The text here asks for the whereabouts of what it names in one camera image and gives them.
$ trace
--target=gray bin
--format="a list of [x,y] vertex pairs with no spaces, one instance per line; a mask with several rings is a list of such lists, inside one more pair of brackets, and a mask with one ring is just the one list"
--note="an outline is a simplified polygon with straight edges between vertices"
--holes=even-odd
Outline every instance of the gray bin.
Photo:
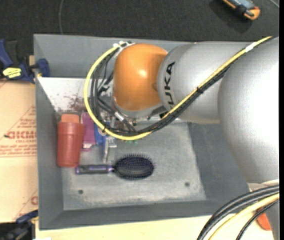
[[[51,77],[36,81],[40,229],[120,224],[211,215],[248,186],[230,154],[219,124],[180,120],[138,140],[115,140],[113,160],[140,153],[154,174],[124,180],[114,173],[75,175],[56,164],[57,123],[62,112],[81,112],[88,69],[122,38],[34,35],[35,60],[46,58]],[[187,42],[125,39],[168,52]],[[102,163],[98,146],[82,152],[81,164]]]

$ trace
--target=blue clamp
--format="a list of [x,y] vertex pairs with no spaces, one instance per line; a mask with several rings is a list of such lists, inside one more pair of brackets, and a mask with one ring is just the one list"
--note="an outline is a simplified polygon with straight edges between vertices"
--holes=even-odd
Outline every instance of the blue clamp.
[[35,83],[35,75],[32,69],[40,69],[43,77],[50,76],[50,68],[46,59],[42,58],[35,65],[27,65],[25,61],[14,64],[5,48],[5,40],[0,39],[0,61],[4,65],[3,75],[9,80],[22,80]]

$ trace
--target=orange object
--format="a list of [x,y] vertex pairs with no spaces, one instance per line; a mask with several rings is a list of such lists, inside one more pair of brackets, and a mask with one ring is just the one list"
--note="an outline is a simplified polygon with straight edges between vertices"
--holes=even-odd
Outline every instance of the orange object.
[[167,51],[153,44],[125,48],[114,65],[114,101],[127,111],[151,108],[161,102],[156,90],[157,73]]
[[76,167],[79,164],[85,125],[79,115],[63,114],[57,126],[57,164],[60,167]]
[[62,114],[61,122],[79,123],[80,116],[78,114]]
[[271,226],[265,213],[262,213],[259,217],[257,217],[256,221],[261,226],[261,228],[267,231],[271,231]]

